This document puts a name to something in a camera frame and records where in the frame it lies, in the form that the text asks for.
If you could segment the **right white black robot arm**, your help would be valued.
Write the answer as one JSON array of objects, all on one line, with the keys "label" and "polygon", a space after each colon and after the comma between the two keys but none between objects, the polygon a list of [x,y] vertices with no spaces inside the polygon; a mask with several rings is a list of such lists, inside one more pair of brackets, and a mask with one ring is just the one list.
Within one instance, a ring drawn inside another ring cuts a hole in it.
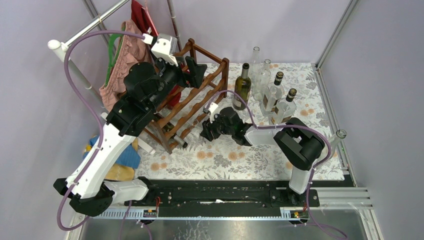
[{"label": "right white black robot arm", "polygon": [[307,199],[306,190],[315,164],[331,153],[330,142],[324,136],[295,117],[286,124],[256,126],[243,122],[232,107],[218,110],[217,104],[212,103],[203,111],[209,119],[202,123],[200,136],[210,142],[221,135],[228,135],[240,146],[278,146],[293,166],[287,201],[299,206]]}]

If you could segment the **clear square glass bottle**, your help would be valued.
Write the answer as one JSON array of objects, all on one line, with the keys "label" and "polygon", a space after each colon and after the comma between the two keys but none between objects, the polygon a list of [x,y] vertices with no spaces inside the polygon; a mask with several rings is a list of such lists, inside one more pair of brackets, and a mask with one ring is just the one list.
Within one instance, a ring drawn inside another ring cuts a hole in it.
[{"label": "clear square glass bottle", "polygon": [[201,126],[202,122],[204,121],[204,118],[207,117],[208,115],[206,113],[202,113],[199,114],[196,117],[192,117],[189,121],[188,121],[188,126],[187,129],[189,129],[189,131],[192,131],[194,128],[196,128],[197,126]]}]

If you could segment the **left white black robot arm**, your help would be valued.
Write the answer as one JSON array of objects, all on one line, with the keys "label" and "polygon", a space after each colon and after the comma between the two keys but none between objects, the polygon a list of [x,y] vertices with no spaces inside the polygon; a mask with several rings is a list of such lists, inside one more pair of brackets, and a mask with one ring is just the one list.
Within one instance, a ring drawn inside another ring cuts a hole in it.
[{"label": "left white black robot arm", "polygon": [[107,181],[105,177],[154,119],[157,108],[175,86],[200,88],[207,65],[190,56],[185,61],[187,71],[163,60],[154,64],[139,62],[129,69],[123,81],[126,92],[107,115],[95,145],[72,175],[54,182],[56,191],[69,199],[77,213],[96,217],[112,204],[139,201],[148,206],[154,202],[154,190],[141,179]]}]

